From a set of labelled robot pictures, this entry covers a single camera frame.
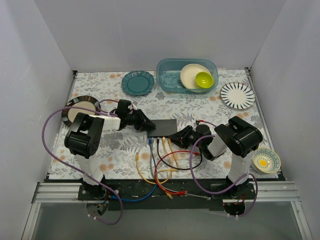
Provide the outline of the black network switch box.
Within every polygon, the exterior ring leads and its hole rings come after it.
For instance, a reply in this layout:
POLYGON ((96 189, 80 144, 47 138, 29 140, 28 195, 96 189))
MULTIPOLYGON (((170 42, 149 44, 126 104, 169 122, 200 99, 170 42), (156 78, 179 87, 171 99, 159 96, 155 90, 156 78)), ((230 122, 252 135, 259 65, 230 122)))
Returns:
POLYGON ((155 129, 147 131, 148 138, 168 137, 178 132, 176 119, 153 119, 155 129))

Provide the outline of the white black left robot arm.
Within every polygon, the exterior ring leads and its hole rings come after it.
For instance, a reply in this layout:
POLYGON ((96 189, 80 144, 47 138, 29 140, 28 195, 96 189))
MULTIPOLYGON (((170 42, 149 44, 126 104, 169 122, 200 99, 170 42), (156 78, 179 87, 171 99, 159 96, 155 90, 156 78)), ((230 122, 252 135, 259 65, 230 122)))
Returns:
POLYGON ((96 158, 103 131, 119 131, 126 126, 133 126, 137 131, 156 128, 156 124, 129 100, 119 100, 113 113, 116 116, 77 113, 64 139, 65 147, 75 156, 83 172, 80 181, 84 190, 95 200, 107 195, 106 187, 101 184, 104 174, 96 158))

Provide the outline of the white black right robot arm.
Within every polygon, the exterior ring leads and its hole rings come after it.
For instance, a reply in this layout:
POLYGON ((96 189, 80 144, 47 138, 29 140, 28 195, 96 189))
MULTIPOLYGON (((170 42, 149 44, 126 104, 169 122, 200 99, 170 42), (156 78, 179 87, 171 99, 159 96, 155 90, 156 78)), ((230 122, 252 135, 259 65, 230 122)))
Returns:
POLYGON ((196 127, 188 125, 169 135, 168 138, 180 148, 192 147, 189 155, 189 168, 199 189, 211 196, 227 195, 232 199, 242 197, 253 189, 249 178, 252 176, 250 166, 252 157, 263 140, 263 135, 258 128, 238 116, 230 118, 226 124, 215 126, 214 132, 211 132, 210 125, 213 124, 198 120, 196 127), (195 148, 198 148, 202 156, 210 161, 230 150, 231 167, 224 183, 211 184, 209 190, 201 186, 192 167, 192 155, 195 148))

